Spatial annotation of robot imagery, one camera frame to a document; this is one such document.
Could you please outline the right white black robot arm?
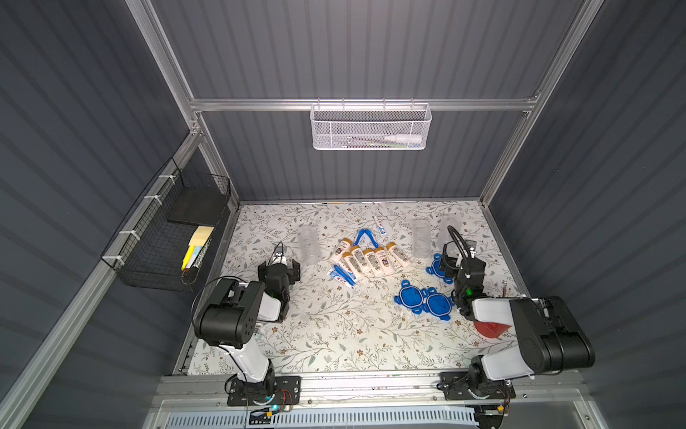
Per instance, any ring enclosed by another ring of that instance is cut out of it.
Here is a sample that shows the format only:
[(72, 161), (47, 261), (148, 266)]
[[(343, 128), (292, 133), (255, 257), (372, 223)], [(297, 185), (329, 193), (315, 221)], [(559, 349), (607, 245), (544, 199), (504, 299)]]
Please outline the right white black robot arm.
[(594, 365), (591, 341), (561, 298), (491, 297), (484, 292), (484, 261), (443, 253), (434, 262), (452, 282), (451, 299), (462, 317), (496, 337), (500, 327), (516, 334), (513, 346), (474, 357), (467, 375), (444, 382), (443, 390), (462, 384), (475, 396), (488, 397), (515, 379)]

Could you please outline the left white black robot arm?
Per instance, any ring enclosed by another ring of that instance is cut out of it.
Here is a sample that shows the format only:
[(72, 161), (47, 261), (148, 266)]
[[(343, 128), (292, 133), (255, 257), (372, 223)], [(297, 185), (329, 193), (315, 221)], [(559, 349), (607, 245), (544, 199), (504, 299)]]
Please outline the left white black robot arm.
[(277, 257), (257, 268), (258, 279), (244, 282), (233, 275), (208, 283), (213, 289), (193, 311), (195, 335), (225, 351), (237, 368), (237, 379), (264, 389), (274, 384), (273, 363), (259, 349), (259, 323), (281, 323), (289, 312), (290, 289), (301, 278), (301, 266), (289, 257)]

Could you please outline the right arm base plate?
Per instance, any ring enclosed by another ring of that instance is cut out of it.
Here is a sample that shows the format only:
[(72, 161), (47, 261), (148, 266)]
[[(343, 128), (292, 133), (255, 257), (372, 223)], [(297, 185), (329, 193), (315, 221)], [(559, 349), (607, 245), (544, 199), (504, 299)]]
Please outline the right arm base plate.
[(446, 400), (505, 400), (516, 398), (512, 384), (506, 381), (491, 381), (478, 373), (446, 371), (439, 374), (436, 388)]

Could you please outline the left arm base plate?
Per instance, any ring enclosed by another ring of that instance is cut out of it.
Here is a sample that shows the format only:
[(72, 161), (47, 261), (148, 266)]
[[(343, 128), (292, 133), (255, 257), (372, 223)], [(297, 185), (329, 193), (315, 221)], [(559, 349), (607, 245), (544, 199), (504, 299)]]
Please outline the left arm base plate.
[(224, 384), (229, 407), (294, 406), (299, 404), (301, 389), (300, 376), (267, 377), (264, 382), (247, 383), (233, 375)]

